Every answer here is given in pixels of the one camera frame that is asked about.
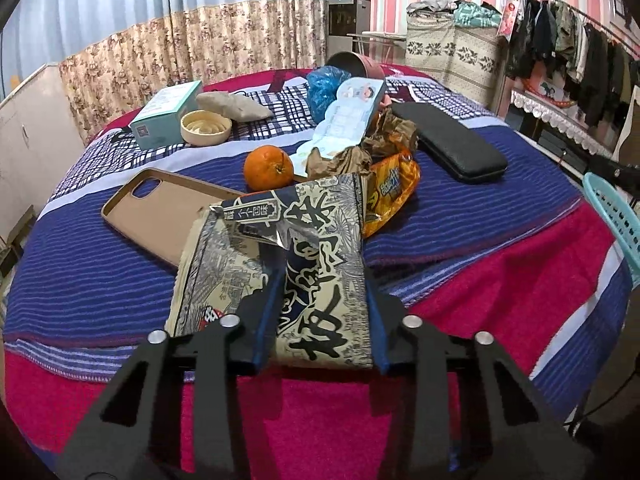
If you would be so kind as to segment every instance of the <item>blue plastic bag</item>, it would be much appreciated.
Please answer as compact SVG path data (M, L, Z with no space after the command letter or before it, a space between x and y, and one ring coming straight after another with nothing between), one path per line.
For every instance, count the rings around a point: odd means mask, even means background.
M309 83L306 103L309 105L311 118L316 123L324 120L326 109L337 98L338 87L349 78L349 72L335 66L321 66L306 76Z

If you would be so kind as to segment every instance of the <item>round beige dish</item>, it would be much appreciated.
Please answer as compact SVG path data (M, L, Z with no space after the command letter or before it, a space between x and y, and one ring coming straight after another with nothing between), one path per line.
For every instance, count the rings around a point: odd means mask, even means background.
M180 120L180 133L184 141L193 146L215 146L229 138L231 119L206 110L196 110Z

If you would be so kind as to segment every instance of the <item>clothes rack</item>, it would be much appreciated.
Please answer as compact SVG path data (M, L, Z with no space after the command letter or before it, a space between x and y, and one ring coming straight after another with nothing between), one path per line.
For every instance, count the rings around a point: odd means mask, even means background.
M565 4L567 7L569 7L571 10L573 10L577 14L580 14L581 16L585 17L585 19L587 19L593 25L600 28L600 30L604 31L605 34L609 35L611 38L614 38L615 40L619 41L622 45L624 45L626 49L629 51L629 54L631 54L631 56L633 56L634 59L638 58L638 54L636 54L636 50L633 47L631 47L625 40L620 38L620 36L617 35L615 32L613 32L609 27L606 27L605 25L600 23L598 20L595 20L594 18L589 16L586 12L582 12L580 9L572 6L571 4L568 4L564 0L553 0L553 1L561 4Z

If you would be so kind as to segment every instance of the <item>snack package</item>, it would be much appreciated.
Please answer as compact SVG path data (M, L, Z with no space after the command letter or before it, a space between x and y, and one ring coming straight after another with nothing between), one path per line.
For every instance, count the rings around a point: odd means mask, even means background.
M367 238L404 205L420 180L420 166L408 150L371 167L367 181L367 211L362 235Z

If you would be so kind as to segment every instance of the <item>metal rod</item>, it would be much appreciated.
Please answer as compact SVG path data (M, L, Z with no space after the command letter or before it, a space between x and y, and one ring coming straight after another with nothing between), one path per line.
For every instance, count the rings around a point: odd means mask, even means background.
M636 54L636 50L631 47L625 40L623 40L622 38L619 37L619 35L617 35L615 32L613 32L609 27L606 27L605 25L603 25L602 23L600 23L598 20L595 20L594 18L592 18L591 16L589 16L586 12L582 12L580 9L578 9L578 7L574 7L571 4L568 4L566 1L564 0L553 0L555 2L561 2L564 3L567 7L569 7L570 9L574 10L575 12L577 12L578 14L581 14L582 16L584 16L587 20L589 20L591 23L593 23L593 25L597 25L598 27L601 28L601 30L604 30L607 34L609 34L610 36L614 37L616 40L618 40L620 43L622 43L624 46L626 46L629 51L630 54L632 54L634 57L638 57L638 54Z

